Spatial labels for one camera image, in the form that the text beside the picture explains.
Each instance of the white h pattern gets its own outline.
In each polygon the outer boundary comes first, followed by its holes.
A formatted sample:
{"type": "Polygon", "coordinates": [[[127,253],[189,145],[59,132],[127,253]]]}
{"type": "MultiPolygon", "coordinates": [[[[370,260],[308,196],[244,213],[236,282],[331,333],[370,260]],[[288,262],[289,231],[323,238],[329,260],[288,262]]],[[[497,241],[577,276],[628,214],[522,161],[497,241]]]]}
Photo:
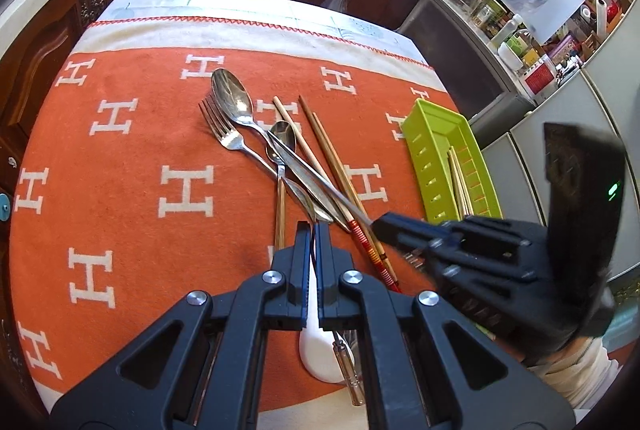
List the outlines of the white h pattern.
{"type": "Polygon", "coordinates": [[[94,124],[91,125],[91,130],[89,130],[89,135],[95,135],[96,132],[122,132],[123,134],[128,134],[129,128],[131,128],[131,120],[127,119],[124,123],[117,124],[116,117],[118,116],[118,111],[121,108],[127,108],[130,112],[133,112],[137,106],[137,97],[132,101],[118,103],[108,103],[103,99],[100,102],[100,106],[98,106],[98,113],[102,113],[105,110],[111,110],[111,117],[107,124],[100,124],[97,121],[94,121],[94,124]]]}
{"type": "Polygon", "coordinates": [[[107,273],[111,272],[112,251],[105,251],[102,255],[81,255],[76,253],[74,248],[69,248],[69,269],[73,269],[76,264],[84,265],[86,275],[86,289],[76,288],[76,284],[69,282],[69,295],[71,303],[77,304],[78,299],[93,300],[94,302],[105,302],[110,309],[116,308],[116,299],[113,295],[113,287],[108,286],[105,291],[96,291],[94,286],[94,265],[101,265],[107,273]]]}
{"type": "Polygon", "coordinates": [[[86,74],[84,74],[84,76],[78,77],[78,71],[82,66],[85,66],[86,68],[92,68],[92,66],[94,66],[94,63],[95,63],[95,58],[91,61],[83,61],[82,63],[73,63],[72,61],[69,61],[66,64],[65,70],[73,69],[73,71],[71,72],[71,76],[69,77],[60,76],[56,81],[56,86],[58,86],[60,83],[71,83],[71,84],[76,84],[78,86],[82,86],[82,84],[84,83],[84,80],[86,79],[86,74]]]}
{"type": "Polygon", "coordinates": [[[39,366],[44,370],[48,370],[52,374],[55,374],[56,378],[61,380],[62,376],[60,376],[58,365],[56,365],[54,362],[46,363],[42,358],[42,353],[40,352],[40,347],[38,346],[38,344],[43,345],[46,350],[51,350],[49,349],[49,342],[47,341],[47,336],[45,335],[45,333],[43,331],[40,331],[40,334],[32,333],[31,331],[28,331],[27,329],[22,327],[20,325],[20,321],[18,321],[18,332],[20,333],[21,339],[24,340],[26,338],[29,338],[31,340],[31,343],[33,344],[33,350],[35,350],[36,352],[35,358],[29,353],[28,350],[24,352],[27,355],[29,364],[33,367],[39,366]]]}
{"type": "Polygon", "coordinates": [[[19,207],[30,207],[36,210],[36,214],[40,214],[42,210],[42,195],[40,195],[35,201],[31,198],[33,193],[33,183],[35,181],[41,181],[43,185],[47,184],[47,175],[49,175],[49,169],[45,168],[43,172],[28,172],[24,168],[20,172],[20,181],[22,184],[25,179],[29,181],[29,187],[27,188],[27,196],[24,199],[20,198],[20,195],[16,193],[14,211],[18,211],[19,207]]]}
{"type": "Polygon", "coordinates": [[[199,61],[200,68],[197,72],[190,72],[188,68],[182,70],[180,79],[187,79],[188,77],[211,77],[213,71],[207,72],[207,63],[212,61],[213,63],[223,64],[225,62],[224,56],[216,56],[214,58],[207,58],[206,56],[193,56],[193,54],[187,54],[185,63],[191,63],[191,61],[199,61]]]}
{"type": "MultiPolygon", "coordinates": [[[[402,124],[402,121],[404,121],[406,119],[406,116],[404,116],[404,117],[393,117],[392,115],[389,115],[386,112],[385,112],[385,115],[386,115],[386,122],[387,123],[389,123],[389,124],[398,123],[398,126],[400,126],[402,124]]],[[[396,132],[395,130],[391,130],[391,133],[394,135],[394,139],[396,141],[404,139],[404,135],[402,134],[402,132],[396,132]]]]}
{"type": "MultiPolygon", "coordinates": [[[[298,114],[298,103],[291,103],[290,105],[285,105],[283,103],[282,106],[283,106],[284,110],[289,112],[290,115],[291,114],[294,114],[294,115],[298,114]]],[[[280,114],[277,112],[276,106],[273,103],[265,103],[262,99],[258,99],[258,101],[255,102],[255,111],[257,113],[262,113],[265,110],[273,110],[274,111],[274,117],[276,118],[276,120],[280,119],[280,114]]],[[[256,121],[256,123],[263,130],[268,130],[273,126],[273,124],[267,124],[264,121],[256,121]]],[[[298,127],[298,130],[302,130],[302,127],[300,126],[300,123],[296,123],[296,127],[298,127]]]]}
{"type": "Polygon", "coordinates": [[[371,182],[369,181],[369,175],[375,175],[377,178],[381,178],[380,167],[373,165],[373,168],[349,168],[344,166],[344,171],[349,175],[349,180],[353,180],[353,175],[360,175],[364,181],[365,193],[358,193],[358,197],[361,201],[373,201],[374,199],[382,199],[383,202],[387,202],[389,199],[386,197],[385,188],[380,188],[378,191],[371,190],[371,182]]]}
{"type": "Polygon", "coordinates": [[[429,98],[429,92],[426,90],[415,90],[413,87],[411,88],[411,93],[414,95],[419,95],[423,99],[429,98]]]}
{"type": "Polygon", "coordinates": [[[344,86],[342,84],[342,78],[351,80],[351,74],[348,72],[338,72],[337,70],[329,70],[328,68],[321,66],[320,71],[323,76],[335,76],[338,83],[332,83],[331,81],[324,80],[325,90],[344,90],[345,92],[356,93],[356,88],[353,85],[344,86]]]}
{"type": "Polygon", "coordinates": [[[197,171],[170,170],[169,166],[163,166],[160,184],[168,184],[169,179],[182,179],[182,201],[168,203],[166,197],[160,197],[158,203],[160,219],[165,217],[168,211],[203,211],[206,217],[213,217],[213,197],[205,197],[202,203],[191,202],[191,179],[204,179],[205,183],[212,185],[213,166],[197,171]]]}

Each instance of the metal screw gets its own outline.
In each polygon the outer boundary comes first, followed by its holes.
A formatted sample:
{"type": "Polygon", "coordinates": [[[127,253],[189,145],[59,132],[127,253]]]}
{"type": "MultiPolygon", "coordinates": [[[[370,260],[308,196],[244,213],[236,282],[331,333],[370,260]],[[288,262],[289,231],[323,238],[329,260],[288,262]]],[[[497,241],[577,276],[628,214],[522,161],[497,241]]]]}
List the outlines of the metal screw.
{"type": "Polygon", "coordinates": [[[451,278],[452,276],[457,275],[460,272],[460,266],[458,265],[450,265],[445,269],[442,274],[447,278],[451,278]]]}
{"type": "Polygon", "coordinates": [[[274,270],[265,271],[262,273],[262,280],[268,284],[277,284],[282,280],[282,274],[274,270]]]}
{"type": "Polygon", "coordinates": [[[204,291],[191,291],[187,295],[187,303],[189,305],[202,305],[207,301],[207,294],[204,291]]]}
{"type": "Polygon", "coordinates": [[[422,305],[428,305],[429,307],[437,304],[439,300],[440,297],[433,291],[422,291],[418,295],[418,302],[420,302],[422,305]]]}
{"type": "Polygon", "coordinates": [[[342,279],[348,284],[359,284],[362,282],[362,273],[360,271],[356,271],[355,269],[351,269],[349,271],[345,271],[342,275],[342,279]]]}

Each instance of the fork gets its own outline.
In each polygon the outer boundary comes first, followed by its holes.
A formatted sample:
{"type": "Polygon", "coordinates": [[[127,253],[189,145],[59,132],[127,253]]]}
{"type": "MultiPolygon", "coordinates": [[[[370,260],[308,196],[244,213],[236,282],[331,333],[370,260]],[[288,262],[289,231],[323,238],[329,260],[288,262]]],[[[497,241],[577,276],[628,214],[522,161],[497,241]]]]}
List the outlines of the fork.
{"type": "Polygon", "coordinates": [[[207,96],[198,103],[200,112],[204,120],[209,125],[209,128],[213,132],[213,135],[220,141],[227,150],[240,150],[246,154],[251,155],[257,159],[262,166],[274,177],[278,178],[278,174],[271,168],[271,165],[267,163],[256,152],[244,144],[244,138],[242,134],[236,130],[236,128],[229,122],[226,116],[218,109],[213,96],[209,93],[207,96]]]}

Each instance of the paper towel roll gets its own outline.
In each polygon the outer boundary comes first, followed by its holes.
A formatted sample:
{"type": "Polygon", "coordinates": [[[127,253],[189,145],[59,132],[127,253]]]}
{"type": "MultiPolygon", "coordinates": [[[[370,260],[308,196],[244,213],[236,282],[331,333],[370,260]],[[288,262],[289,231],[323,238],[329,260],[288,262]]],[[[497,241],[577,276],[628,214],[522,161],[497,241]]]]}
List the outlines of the paper towel roll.
{"type": "Polygon", "coordinates": [[[596,35],[603,42],[607,39],[607,3],[596,0],[596,35]]]}

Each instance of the cabinet handle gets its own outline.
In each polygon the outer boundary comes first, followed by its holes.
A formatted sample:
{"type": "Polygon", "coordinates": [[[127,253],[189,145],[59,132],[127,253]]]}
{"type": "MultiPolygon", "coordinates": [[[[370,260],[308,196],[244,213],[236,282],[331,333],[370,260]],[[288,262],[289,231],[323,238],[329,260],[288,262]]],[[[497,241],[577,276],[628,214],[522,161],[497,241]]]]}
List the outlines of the cabinet handle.
{"type": "Polygon", "coordinates": [[[11,216],[11,201],[4,193],[0,193],[0,221],[6,222],[11,216]]]}
{"type": "Polygon", "coordinates": [[[87,5],[86,0],[80,0],[80,23],[83,29],[85,29],[91,23],[89,6],[87,5]]]}

